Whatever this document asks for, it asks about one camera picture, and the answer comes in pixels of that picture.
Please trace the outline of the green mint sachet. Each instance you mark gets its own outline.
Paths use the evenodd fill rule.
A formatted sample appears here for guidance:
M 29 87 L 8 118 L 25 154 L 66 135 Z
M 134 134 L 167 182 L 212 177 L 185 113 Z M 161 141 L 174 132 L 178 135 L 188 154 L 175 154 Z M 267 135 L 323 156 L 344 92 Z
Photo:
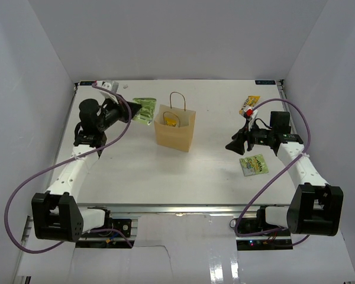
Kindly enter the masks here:
M 156 107 L 156 98 L 134 98 L 133 102 L 140 104 L 141 109 L 134 116 L 133 121 L 137 121 L 144 125 L 150 125 L 154 119 L 154 111 Z
M 240 165 L 244 176 L 261 175 L 269 172 L 262 154 L 241 158 Z

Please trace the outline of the yellow snack bar wrapper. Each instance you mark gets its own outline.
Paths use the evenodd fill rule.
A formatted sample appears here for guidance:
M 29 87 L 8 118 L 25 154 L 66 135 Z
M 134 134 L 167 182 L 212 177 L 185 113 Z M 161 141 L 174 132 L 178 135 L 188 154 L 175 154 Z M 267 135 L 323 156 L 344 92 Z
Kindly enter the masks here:
M 166 126 L 170 126 L 170 127 L 178 127 L 179 121 L 176 119 L 166 117 L 166 118 L 164 118 L 164 124 Z

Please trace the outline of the brown paper bag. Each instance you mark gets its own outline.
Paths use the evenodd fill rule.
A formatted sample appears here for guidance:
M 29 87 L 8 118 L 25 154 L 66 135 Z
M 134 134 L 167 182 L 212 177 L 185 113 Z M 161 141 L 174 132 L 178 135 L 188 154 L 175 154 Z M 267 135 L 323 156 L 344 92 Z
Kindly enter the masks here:
M 183 98 L 183 108 L 172 105 L 172 95 L 178 94 Z M 178 127 L 170 127 L 164 124 L 164 118 L 172 118 L 179 121 Z M 156 142 L 160 146 L 189 152 L 195 129 L 196 111 L 187 109 L 186 99 L 180 92 L 171 92 L 169 106 L 160 104 L 159 111 L 154 118 L 154 130 Z

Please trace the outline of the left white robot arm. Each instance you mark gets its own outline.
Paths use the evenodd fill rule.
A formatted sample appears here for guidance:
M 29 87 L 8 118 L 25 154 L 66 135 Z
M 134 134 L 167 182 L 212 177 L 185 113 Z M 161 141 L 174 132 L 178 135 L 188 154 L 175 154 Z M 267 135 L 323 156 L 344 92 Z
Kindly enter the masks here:
M 129 122 L 141 108 L 135 102 L 118 104 L 111 99 L 103 104 L 86 99 L 79 104 L 72 161 L 44 193 L 36 193 L 31 201 L 38 239 L 77 242 L 91 229 L 101 236 L 112 232 L 113 221 L 107 218 L 105 209 L 80 208 L 76 200 L 86 175 L 103 152 L 105 130 L 117 121 Z

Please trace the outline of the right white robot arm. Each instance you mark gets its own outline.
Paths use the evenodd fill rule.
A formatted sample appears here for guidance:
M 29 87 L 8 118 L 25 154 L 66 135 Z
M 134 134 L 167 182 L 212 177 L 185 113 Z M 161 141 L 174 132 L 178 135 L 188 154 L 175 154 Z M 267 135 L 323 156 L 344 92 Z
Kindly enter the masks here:
M 287 229 L 292 234 L 334 236 L 338 232 L 343 205 L 343 191 L 331 186 L 318 173 L 304 152 L 301 137 L 291 132 L 288 112 L 273 111 L 270 124 L 260 128 L 256 124 L 257 111 L 249 108 L 246 123 L 236 134 L 227 150 L 243 155 L 253 146 L 270 147 L 296 187 L 288 206 L 261 206 L 257 210 L 256 231 L 271 235 L 277 229 Z

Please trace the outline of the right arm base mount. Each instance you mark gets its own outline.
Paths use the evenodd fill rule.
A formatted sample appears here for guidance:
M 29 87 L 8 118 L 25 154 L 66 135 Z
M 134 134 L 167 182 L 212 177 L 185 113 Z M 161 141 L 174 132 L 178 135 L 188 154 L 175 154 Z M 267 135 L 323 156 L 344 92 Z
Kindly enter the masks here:
M 244 218 L 238 226 L 239 234 L 251 234 L 270 230 L 275 226 L 262 227 L 257 218 Z M 288 230 L 263 233 L 256 236 L 236 237 L 237 251 L 292 250 L 292 238 Z

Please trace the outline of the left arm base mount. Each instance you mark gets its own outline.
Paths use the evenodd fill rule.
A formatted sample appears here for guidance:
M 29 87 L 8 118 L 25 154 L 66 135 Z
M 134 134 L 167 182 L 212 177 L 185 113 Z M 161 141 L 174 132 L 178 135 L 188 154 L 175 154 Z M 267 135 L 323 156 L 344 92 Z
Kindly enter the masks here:
M 131 249 L 135 238 L 132 227 L 132 219 L 108 218 L 102 227 L 84 233 L 75 247 L 81 249 Z

